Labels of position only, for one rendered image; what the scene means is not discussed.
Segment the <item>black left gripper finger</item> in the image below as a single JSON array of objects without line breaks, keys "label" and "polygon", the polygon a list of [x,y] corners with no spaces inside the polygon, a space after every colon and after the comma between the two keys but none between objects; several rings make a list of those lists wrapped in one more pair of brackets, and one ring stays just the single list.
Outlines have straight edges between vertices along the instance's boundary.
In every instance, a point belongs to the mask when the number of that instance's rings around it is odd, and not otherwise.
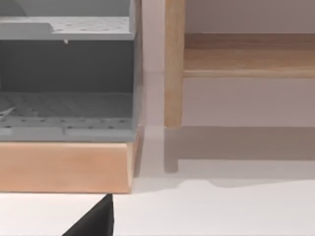
[{"label": "black left gripper finger", "polygon": [[113,195],[107,194],[62,236],[113,236]]}]

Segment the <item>pale wooden drawer front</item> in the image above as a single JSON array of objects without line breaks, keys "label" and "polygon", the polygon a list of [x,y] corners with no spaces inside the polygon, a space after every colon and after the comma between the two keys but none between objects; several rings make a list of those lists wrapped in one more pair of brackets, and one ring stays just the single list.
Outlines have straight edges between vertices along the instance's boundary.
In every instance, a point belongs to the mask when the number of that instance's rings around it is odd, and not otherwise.
[{"label": "pale wooden drawer front", "polygon": [[144,128],[127,143],[0,142],[0,192],[130,193]]}]

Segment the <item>grey pierced drawer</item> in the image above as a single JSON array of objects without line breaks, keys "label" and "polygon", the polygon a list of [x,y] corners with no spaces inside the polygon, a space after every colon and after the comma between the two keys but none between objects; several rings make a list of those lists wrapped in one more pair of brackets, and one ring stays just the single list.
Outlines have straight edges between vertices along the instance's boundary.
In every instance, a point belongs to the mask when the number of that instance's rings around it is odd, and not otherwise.
[{"label": "grey pierced drawer", "polygon": [[127,143],[142,0],[0,0],[0,142]]}]

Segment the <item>open wooden shelf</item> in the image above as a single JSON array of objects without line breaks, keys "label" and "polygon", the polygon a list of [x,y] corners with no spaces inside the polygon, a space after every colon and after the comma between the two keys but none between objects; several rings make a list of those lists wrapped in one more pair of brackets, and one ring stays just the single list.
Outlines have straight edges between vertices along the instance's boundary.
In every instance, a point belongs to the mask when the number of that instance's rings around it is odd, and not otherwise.
[{"label": "open wooden shelf", "polygon": [[186,0],[165,0],[164,123],[182,125],[184,78],[313,79],[315,33],[186,33]]}]

